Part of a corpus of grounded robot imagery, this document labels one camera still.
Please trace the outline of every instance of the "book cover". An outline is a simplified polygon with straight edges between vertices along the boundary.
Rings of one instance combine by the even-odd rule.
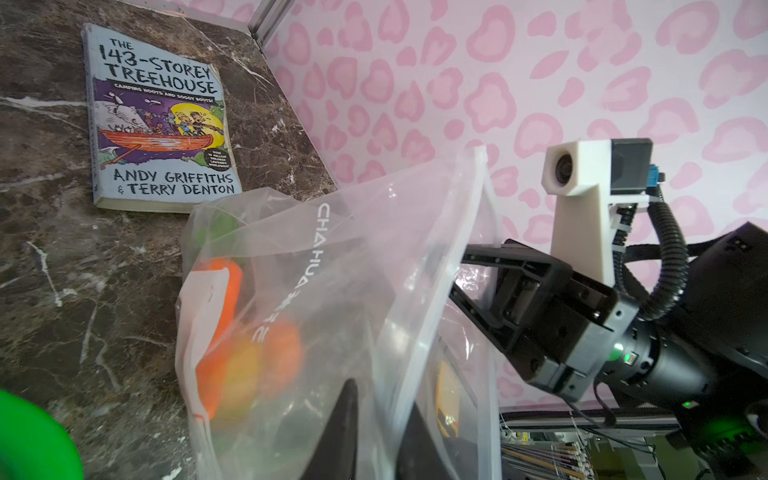
[[[94,204],[189,212],[242,191],[212,65],[83,28]]]

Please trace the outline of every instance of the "brown marble tabletop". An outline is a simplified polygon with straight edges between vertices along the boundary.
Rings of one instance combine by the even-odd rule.
[[[253,40],[114,0],[0,0],[0,389],[70,433],[85,478],[196,478],[174,371],[187,216],[95,208],[81,26],[216,65],[244,190],[333,189]]]

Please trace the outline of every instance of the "blue connector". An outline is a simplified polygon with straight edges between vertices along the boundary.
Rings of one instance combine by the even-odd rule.
[[[648,187],[656,187],[659,184],[659,167],[654,164],[648,169]]]

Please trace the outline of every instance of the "black circular badge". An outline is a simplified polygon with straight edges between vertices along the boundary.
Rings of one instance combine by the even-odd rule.
[[[225,151],[211,148],[206,150],[203,155],[205,156],[205,163],[208,164],[208,167],[211,167],[216,171],[225,172],[232,167],[230,156],[227,155],[227,152]]]

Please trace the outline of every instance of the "red boat illustration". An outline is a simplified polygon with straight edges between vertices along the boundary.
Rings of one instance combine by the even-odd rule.
[[[129,150],[121,156],[110,160],[101,165],[116,164],[123,157],[135,150],[143,151],[189,151],[200,150],[211,145],[214,142],[213,135],[201,135],[194,137],[191,135],[155,135],[155,134],[135,134],[124,131],[99,131],[113,144],[128,148]]]

